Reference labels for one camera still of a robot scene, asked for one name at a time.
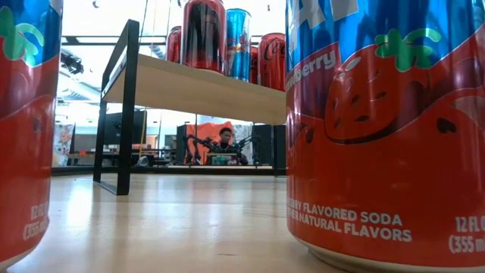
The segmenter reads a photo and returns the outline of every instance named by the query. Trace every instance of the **blue can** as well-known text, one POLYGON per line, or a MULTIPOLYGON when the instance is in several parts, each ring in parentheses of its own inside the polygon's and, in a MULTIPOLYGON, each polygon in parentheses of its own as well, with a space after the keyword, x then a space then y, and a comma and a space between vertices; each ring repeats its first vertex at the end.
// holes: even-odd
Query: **blue can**
POLYGON ((251 14, 240 8, 227 10, 227 70, 228 76, 249 82, 251 66, 251 14))
POLYGON ((482 0, 286 0, 288 227, 316 256, 485 272, 484 22, 482 0))

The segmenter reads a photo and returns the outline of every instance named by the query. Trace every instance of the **wooden shelf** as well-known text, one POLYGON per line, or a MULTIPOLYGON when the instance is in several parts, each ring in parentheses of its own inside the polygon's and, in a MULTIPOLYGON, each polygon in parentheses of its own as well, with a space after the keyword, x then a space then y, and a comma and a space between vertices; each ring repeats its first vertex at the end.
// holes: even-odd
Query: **wooden shelf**
MULTIPOLYGON (((123 102, 125 70, 106 102, 123 102)), ((284 92, 138 54, 135 104, 278 125, 286 121, 284 92)))

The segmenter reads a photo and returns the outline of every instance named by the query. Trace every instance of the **shelf leg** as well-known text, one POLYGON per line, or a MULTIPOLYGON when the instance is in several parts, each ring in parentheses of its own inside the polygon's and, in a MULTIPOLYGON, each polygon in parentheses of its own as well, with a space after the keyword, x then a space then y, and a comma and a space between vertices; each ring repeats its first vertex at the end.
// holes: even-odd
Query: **shelf leg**
POLYGON ((94 157, 94 175, 92 180, 101 182, 103 169, 103 150, 105 146, 105 124, 106 124, 106 105, 105 101, 99 104, 98 133, 96 134, 96 151, 94 157))
POLYGON ((278 176, 278 126, 273 126, 273 173, 278 176))
POLYGON ((138 22, 129 21, 116 195, 128 195, 130 192, 131 154, 133 152, 133 116, 136 97, 136 69, 138 65, 138 32, 138 22))

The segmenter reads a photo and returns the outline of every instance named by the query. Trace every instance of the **red soda can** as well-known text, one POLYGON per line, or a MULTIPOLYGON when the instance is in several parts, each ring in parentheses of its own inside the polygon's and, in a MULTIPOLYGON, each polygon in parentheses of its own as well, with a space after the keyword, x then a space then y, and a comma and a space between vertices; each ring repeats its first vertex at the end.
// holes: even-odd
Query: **red soda can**
POLYGON ((165 54, 165 61, 172 61, 180 63, 180 44, 182 42, 182 27, 173 27, 168 34, 167 50, 165 54))
POLYGON ((481 273, 485 7, 417 3, 286 1, 288 227, 350 272, 481 273))
POLYGON ((249 66, 249 82, 258 84, 258 47, 251 47, 251 62, 249 66))
POLYGON ((262 86, 284 91, 285 35, 264 35, 258 47, 258 81, 262 86))
POLYGON ((221 0, 190 0, 183 9, 182 64, 224 74, 226 9, 221 0))
POLYGON ((0 271, 49 225, 62 0, 0 1, 0 271))

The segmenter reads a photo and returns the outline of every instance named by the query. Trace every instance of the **floor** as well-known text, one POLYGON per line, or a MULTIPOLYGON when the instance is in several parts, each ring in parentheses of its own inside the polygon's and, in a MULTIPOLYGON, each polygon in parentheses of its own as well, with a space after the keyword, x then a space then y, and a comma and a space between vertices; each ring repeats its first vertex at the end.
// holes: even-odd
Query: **floor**
POLYGON ((55 177, 47 234, 7 273, 340 273, 288 232, 285 198, 285 178, 140 174, 116 197, 55 177))

